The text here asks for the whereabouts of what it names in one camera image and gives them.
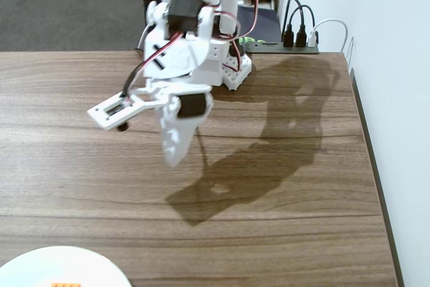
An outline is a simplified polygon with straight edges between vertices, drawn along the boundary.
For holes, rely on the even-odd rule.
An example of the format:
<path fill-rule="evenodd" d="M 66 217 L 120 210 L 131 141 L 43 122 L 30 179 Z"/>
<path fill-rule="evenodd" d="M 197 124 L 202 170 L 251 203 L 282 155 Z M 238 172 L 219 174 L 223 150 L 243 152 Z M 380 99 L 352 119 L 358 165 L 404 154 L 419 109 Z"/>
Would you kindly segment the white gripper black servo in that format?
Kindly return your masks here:
<path fill-rule="evenodd" d="M 195 83 L 191 75 L 172 79 L 147 79 L 155 99 L 167 103 L 158 108 L 161 142 L 166 164 L 176 167 L 187 155 L 198 126 L 212 109 L 212 86 Z"/>

